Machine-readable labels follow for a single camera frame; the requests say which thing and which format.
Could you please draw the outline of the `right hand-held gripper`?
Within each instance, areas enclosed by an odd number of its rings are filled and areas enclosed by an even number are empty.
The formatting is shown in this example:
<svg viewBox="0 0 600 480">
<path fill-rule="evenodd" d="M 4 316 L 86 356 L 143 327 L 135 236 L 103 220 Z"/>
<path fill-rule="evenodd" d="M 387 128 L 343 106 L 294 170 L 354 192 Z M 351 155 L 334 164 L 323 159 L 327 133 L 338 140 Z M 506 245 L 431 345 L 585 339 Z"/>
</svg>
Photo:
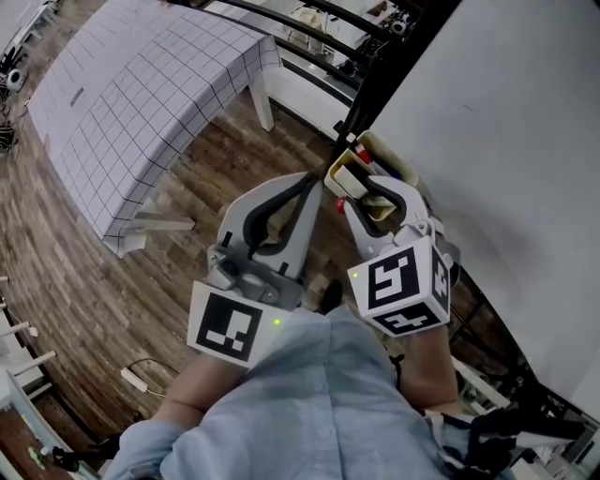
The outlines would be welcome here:
<svg viewBox="0 0 600 480">
<path fill-rule="evenodd" d="M 360 316 L 391 338 L 449 323 L 454 260 L 438 248 L 421 193 L 391 176 L 371 175 L 367 185 L 396 207 L 401 220 L 394 233 L 382 232 L 354 199 L 344 199 L 364 259 L 348 270 Z"/>
</svg>

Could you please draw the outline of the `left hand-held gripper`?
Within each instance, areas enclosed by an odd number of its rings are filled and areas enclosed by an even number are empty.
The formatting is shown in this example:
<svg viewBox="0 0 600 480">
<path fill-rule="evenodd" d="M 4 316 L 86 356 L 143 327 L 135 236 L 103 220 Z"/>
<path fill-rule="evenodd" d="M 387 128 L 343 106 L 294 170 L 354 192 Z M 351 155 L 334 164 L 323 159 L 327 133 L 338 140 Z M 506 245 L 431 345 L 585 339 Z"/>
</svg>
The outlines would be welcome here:
<svg viewBox="0 0 600 480">
<path fill-rule="evenodd" d="M 312 172 L 268 180 L 228 208 L 208 250 L 205 278 L 193 283 L 187 345 L 253 368 L 301 303 L 299 282 L 323 187 Z M 268 244 L 271 216 L 296 199 L 280 241 Z"/>
</svg>

